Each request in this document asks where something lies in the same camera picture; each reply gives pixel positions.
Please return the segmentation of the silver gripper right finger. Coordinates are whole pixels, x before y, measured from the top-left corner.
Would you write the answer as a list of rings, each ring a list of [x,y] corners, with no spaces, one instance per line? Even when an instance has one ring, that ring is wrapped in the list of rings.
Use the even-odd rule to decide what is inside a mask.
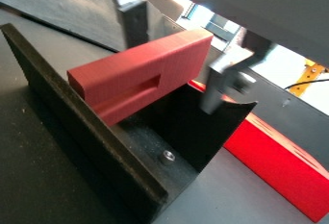
[[[242,43],[231,47],[209,65],[209,78],[206,91],[199,107],[207,114],[213,114],[222,103],[222,96],[229,88],[245,92],[256,80],[249,77],[245,70],[258,65],[272,50],[273,42],[246,30]]]

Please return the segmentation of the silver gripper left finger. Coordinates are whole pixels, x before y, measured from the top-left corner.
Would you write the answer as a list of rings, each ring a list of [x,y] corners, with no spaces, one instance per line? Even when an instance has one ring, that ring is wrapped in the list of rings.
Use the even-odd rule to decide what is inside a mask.
[[[149,4],[146,0],[112,0],[124,45],[132,48],[149,42]]]

